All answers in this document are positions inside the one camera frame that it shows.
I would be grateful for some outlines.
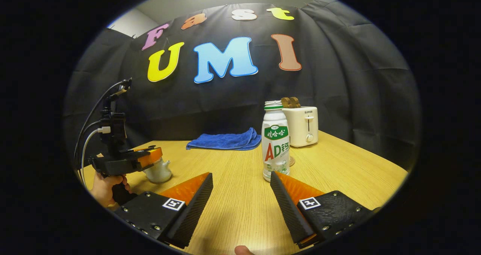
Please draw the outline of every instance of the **blue letter m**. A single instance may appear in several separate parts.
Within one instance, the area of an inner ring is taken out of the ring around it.
[[[199,66],[194,82],[197,84],[209,82],[213,79],[213,73],[209,72],[209,63],[220,78],[223,78],[229,67],[230,60],[233,61],[230,75],[244,76],[256,74],[258,69],[252,64],[251,53],[249,53],[249,37],[237,37],[231,39],[222,53],[211,42],[200,44],[194,48],[199,55]]]

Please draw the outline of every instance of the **ad calcium milk bottle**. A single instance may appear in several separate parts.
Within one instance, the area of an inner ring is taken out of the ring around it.
[[[262,175],[270,182],[272,171],[289,175],[289,128],[280,101],[268,101],[262,122]]]

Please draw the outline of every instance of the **table surface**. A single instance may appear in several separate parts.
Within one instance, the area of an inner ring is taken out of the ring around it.
[[[256,255],[299,252],[269,182],[262,177],[261,145],[248,151],[186,150],[187,143],[152,141],[137,147],[162,147],[164,161],[171,161],[172,178],[167,182],[152,183],[143,172],[127,175],[133,192],[139,194],[159,193],[199,174],[213,174],[210,199],[185,252],[233,255],[237,245],[246,245]],[[290,176],[325,193],[339,190],[369,209],[387,202],[407,176],[396,164],[321,131],[316,144],[291,147],[290,155],[295,159]],[[92,166],[85,168],[88,189],[93,174]]]

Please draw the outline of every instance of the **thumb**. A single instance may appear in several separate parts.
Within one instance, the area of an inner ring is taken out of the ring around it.
[[[110,186],[115,186],[124,180],[122,176],[108,176],[105,178],[105,182]]]
[[[236,255],[255,255],[245,245],[236,246],[236,248],[234,248],[234,253]]]

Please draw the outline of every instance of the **white toaster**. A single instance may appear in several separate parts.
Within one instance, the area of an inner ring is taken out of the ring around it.
[[[318,141],[318,108],[301,106],[297,109],[282,109],[289,127],[290,145],[302,147]]]

